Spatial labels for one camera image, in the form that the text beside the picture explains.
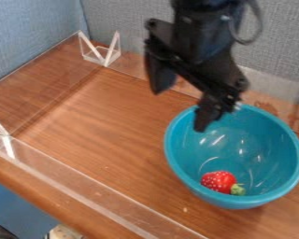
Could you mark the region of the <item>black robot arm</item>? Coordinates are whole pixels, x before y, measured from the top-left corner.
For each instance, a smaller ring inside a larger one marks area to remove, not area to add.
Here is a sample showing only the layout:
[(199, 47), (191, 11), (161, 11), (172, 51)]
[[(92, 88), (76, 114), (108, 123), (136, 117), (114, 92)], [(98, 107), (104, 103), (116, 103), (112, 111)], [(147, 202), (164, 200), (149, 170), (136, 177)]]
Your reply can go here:
[(242, 20), (242, 0), (171, 0), (173, 20), (145, 21), (144, 64), (151, 91), (169, 90), (183, 77), (201, 92), (193, 129), (203, 132), (234, 111), (248, 88), (231, 53)]

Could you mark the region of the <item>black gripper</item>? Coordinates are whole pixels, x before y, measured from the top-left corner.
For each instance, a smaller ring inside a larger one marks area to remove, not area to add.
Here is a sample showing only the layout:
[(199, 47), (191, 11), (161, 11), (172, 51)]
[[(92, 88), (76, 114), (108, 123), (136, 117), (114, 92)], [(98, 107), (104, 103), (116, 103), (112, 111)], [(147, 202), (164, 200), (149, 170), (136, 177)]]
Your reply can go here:
[(235, 31), (243, 6), (175, 6), (171, 22), (149, 19), (144, 28), (144, 63), (153, 94), (169, 90), (183, 77), (201, 92), (196, 105), (196, 132), (234, 111), (248, 87), (232, 58)]

